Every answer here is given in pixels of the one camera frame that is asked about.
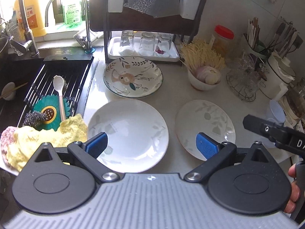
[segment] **yellow dish cloth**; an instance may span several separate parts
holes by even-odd
[[[37,148],[44,142],[50,142],[53,147],[65,147],[74,141],[87,141],[87,125],[80,114],[60,123],[57,131],[54,129],[37,131],[24,126],[14,132],[15,142],[8,146],[6,158],[11,166],[21,171]]]

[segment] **glass cup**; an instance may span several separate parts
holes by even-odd
[[[135,52],[135,34],[132,30],[124,30],[121,35],[119,53],[123,56],[131,56]]]
[[[25,37],[22,33],[21,27],[19,27],[18,24],[14,24],[13,26],[10,26],[9,29],[7,30],[7,35],[9,36],[10,39],[13,39],[14,41],[24,44],[25,43]],[[15,53],[17,53],[18,56],[23,55],[21,51],[18,51],[15,47],[11,45],[11,48],[14,49]]]
[[[168,33],[160,33],[158,35],[158,43],[156,46],[156,55],[159,57],[170,56],[172,36]]]
[[[141,35],[139,54],[142,56],[153,56],[155,52],[156,36],[151,32],[144,32]]]

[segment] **finger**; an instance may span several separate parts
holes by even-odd
[[[296,175],[295,175],[295,164],[289,168],[288,175],[290,177],[296,178]]]
[[[296,202],[301,195],[301,190],[300,188],[297,186],[296,182],[291,183],[291,196],[290,199],[293,202]]]
[[[289,200],[284,213],[292,213],[295,210],[295,203],[292,200]]]

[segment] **water filter faucet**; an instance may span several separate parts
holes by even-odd
[[[51,3],[54,0],[50,0],[47,4],[47,7],[45,9],[45,26],[47,27],[49,25],[48,23],[48,11],[49,11],[49,7],[51,5]],[[91,53],[93,52],[94,48],[92,48],[92,42],[90,40],[90,28],[89,28],[89,4],[88,4],[88,0],[83,0],[85,3],[85,19],[86,19],[86,31],[87,31],[87,40],[84,42],[85,46],[86,46],[86,52],[87,53]]]
[[[22,23],[24,25],[24,37],[25,37],[25,44],[20,44],[13,39],[10,40],[10,43],[19,51],[22,53],[26,53],[27,50],[30,50],[31,56],[36,56],[39,54],[39,50],[37,48],[33,32],[29,27],[29,24],[27,22],[26,18],[26,13],[25,13],[25,8],[24,8],[24,0],[18,0],[19,2],[19,8],[20,8],[20,13],[21,13],[21,19]]]

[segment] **white plate with leaf pattern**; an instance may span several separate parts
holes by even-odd
[[[101,131],[108,145],[97,158],[120,173],[138,173],[155,166],[168,146],[168,129],[162,115],[149,104],[122,99],[107,103],[92,116],[88,138]]]
[[[104,70],[103,80],[113,93],[140,98],[156,92],[163,81],[160,68],[141,57],[121,57],[112,61]]]
[[[235,143],[234,125],[220,107],[205,100],[193,100],[178,111],[175,119],[176,135],[182,146],[194,157],[206,161],[196,147],[196,136],[200,132],[221,143]]]

